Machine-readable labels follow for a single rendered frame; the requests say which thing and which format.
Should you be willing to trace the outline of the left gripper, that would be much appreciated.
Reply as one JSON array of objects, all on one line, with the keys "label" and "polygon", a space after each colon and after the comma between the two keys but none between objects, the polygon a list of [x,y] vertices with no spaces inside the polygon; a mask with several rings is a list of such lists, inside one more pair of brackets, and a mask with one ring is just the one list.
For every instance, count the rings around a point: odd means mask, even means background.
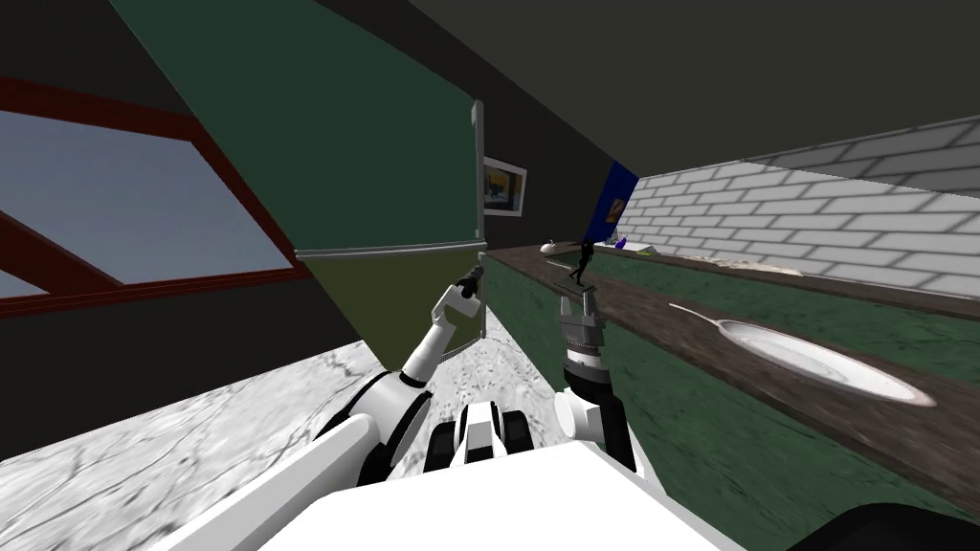
[{"label": "left gripper", "polygon": [[447,309],[455,310],[461,315],[472,318],[480,309],[481,302],[475,297],[479,290],[479,282],[484,274],[484,268],[476,266],[467,278],[457,282],[459,294],[444,294],[434,307],[431,315],[433,324],[444,324],[442,321]]}]

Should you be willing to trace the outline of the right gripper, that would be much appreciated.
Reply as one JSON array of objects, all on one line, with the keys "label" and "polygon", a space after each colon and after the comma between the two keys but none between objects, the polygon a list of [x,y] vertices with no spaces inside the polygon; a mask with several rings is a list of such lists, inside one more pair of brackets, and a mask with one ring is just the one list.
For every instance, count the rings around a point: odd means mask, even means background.
[{"label": "right gripper", "polygon": [[559,324],[566,340],[567,349],[582,352],[595,351],[605,345],[605,321],[601,318],[594,290],[584,292],[584,315],[574,315],[571,300],[560,298]]}]

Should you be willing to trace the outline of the black figurine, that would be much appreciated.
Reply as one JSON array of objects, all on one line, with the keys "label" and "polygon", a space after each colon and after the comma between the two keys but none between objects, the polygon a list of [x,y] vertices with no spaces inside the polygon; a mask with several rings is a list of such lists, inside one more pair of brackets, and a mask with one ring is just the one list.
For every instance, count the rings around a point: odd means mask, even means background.
[{"label": "black figurine", "polygon": [[575,295],[594,292],[596,290],[595,284],[585,279],[585,271],[590,265],[593,253],[594,247],[590,241],[581,245],[579,251],[572,255],[573,259],[576,260],[574,267],[568,275],[563,275],[562,279],[557,280],[556,284]]}]

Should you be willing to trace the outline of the olive green fridge door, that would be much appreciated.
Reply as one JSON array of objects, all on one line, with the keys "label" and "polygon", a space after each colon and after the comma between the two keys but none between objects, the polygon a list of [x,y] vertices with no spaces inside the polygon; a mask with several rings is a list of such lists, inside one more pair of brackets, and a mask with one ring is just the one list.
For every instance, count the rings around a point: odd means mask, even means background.
[{"label": "olive green fridge door", "polygon": [[396,371],[430,330],[447,288],[479,265],[479,251],[330,256],[303,264],[379,363]]}]

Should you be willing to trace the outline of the green kitchen counter cabinet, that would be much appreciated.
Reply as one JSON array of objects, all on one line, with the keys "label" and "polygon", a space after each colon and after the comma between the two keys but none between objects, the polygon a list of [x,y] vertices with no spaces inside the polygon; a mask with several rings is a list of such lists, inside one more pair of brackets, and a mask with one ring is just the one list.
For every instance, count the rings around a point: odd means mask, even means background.
[{"label": "green kitchen counter cabinet", "polygon": [[[604,361],[667,494],[748,551],[784,551],[873,502],[980,515],[980,321],[598,251]],[[721,336],[770,327],[894,373],[895,405],[791,373]]]}]

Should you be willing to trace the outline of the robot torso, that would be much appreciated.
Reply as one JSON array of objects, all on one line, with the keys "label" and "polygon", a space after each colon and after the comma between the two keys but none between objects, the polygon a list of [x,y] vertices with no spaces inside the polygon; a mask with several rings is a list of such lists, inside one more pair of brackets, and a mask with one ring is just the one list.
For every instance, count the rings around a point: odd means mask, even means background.
[{"label": "robot torso", "polygon": [[345,489],[259,551],[746,551],[628,469],[572,441]]}]

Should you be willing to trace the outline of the white frying pan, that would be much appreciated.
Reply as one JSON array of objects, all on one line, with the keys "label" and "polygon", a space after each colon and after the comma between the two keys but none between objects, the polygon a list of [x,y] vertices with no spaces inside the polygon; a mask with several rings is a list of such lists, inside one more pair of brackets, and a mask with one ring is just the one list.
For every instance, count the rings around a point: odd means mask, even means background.
[{"label": "white frying pan", "polygon": [[745,352],[792,373],[875,400],[934,408],[926,392],[870,364],[773,329],[736,320],[713,320],[676,303],[671,305],[716,326],[726,340]]}]

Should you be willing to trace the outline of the red framed window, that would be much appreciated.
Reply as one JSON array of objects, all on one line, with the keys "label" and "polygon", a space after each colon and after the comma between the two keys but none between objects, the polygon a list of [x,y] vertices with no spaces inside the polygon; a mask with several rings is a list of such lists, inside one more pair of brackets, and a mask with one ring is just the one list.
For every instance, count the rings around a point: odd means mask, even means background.
[{"label": "red framed window", "polygon": [[194,116],[0,77],[0,319],[310,276]]}]

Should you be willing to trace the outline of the white framed wall picture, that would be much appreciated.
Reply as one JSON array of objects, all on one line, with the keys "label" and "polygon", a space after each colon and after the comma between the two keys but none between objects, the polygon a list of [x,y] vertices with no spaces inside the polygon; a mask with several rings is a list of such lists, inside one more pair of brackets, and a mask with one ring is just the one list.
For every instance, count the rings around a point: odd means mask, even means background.
[{"label": "white framed wall picture", "polygon": [[483,212],[490,217],[522,217],[527,170],[485,157],[483,174]]}]

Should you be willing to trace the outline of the blue wall poster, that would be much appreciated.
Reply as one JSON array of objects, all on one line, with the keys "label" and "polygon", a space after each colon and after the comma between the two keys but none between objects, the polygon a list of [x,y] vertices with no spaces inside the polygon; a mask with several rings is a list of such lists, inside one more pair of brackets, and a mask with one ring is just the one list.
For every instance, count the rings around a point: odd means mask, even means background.
[{"label": "blue wall poster", "polygon": [[584,235],[585,240],[600,243],[612,236],[638,182],[639,178],[636,174],[618,161],[612,162]]}]

